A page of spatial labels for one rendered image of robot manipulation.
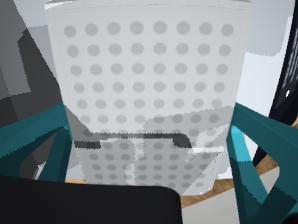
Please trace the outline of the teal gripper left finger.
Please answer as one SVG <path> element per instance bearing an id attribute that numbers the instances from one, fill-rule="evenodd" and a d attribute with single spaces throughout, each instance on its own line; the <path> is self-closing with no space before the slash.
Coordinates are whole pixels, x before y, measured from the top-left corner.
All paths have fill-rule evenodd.
<path id="1" fill-rule="evenodd" d="M 21 162 L 56 131 L 38 180 L 65 182 L 73 138 L 63 102 L 0 128 L 0 175 L 21 178 Z"/>

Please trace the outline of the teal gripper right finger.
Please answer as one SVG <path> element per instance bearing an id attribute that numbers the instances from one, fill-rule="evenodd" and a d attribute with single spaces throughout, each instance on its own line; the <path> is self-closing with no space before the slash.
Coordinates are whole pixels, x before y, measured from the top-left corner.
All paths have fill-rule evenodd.
<path id="1" fill-rule="evenodd" d="M 279 177 L 269 194 L 252 163 L 242 132 L 279 165 Z M 297 128 L 236 102 L 226 144 L 240 224 L 282 224 L 298 213 Z"/>

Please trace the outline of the grey well plate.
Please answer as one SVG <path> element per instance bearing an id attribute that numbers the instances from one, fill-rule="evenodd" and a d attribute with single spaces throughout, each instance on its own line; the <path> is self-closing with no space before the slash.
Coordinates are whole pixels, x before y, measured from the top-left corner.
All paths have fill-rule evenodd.
<path id="1" fill-rule="evenodd" d="M 86 184 L 212 190 L 239 89 L 249 0 L 50 0 Z"/>

